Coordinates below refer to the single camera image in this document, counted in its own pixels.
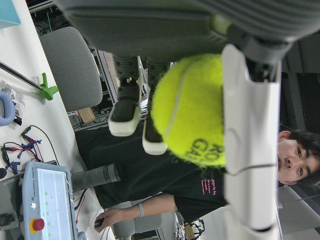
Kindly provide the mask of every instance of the chair backrest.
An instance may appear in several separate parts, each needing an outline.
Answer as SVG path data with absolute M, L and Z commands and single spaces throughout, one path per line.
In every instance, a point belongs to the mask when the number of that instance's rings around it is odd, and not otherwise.
M 102 86 L 95 60 L 84 38 L 74 27 L 40 37 L 67 112 L 98 105 Z
M 126 201 L 113 206 L 113 209 L 125 209 L 136 205 L 142 200 Z M 163 214 L 152 216 L 137 217 L 131 220 L 117 222 L 113 225 L 114 234 L 118 238 L 127 238 L 134 234 L 144 233 L 151 230 L 158 229 L 163 224 Z

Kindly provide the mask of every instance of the man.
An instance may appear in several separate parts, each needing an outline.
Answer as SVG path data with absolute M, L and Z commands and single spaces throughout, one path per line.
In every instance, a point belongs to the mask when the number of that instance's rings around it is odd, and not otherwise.
M 100 214 L 97 220 L 104 220 L 95 228 L 97 232 L 122 220 L 176 209 L 190 223 L 227 204 L 223 196 L 224 168 L 201 169 L 169 152 L 148 155 L 142 147 L 142 130 L 139 124 L 129 137 L 114 137 L 108 128 L 76 134 L 79 152 L 88 169 L 117 163 L 123 171 L 121 181 L 95 187 L 103 208 L 153 196 L 141 204 Z M 286 185 L 295 184 L 320 170 L 320 136 L 282 131 L 278 135 L 277 155 L 278 180 Z

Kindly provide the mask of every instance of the metal rod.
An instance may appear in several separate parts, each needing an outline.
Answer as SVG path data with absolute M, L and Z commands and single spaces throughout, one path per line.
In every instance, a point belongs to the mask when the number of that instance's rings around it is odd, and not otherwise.
M 17 72 L 16 70 L 12 69 L 8 65 L 4 64 L 3 62 L 0 61 L 0 68 L 5 70 L 7 73 L 15 76 L 16 78 L 24 81 L 25 83 L 29 84 L 31 87 L 34 87 L 35 89 L 42 91 L 43 88 L 36 84 L 35 82 L 31 81 L 29 78 L 23 76 L 21 73 Z

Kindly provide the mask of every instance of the light blue box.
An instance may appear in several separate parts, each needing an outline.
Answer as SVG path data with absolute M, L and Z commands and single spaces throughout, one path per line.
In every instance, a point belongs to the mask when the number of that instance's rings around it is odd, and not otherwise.
M 0 0 L 0 29 L 20 24 L 21 21 L 12 0 Z

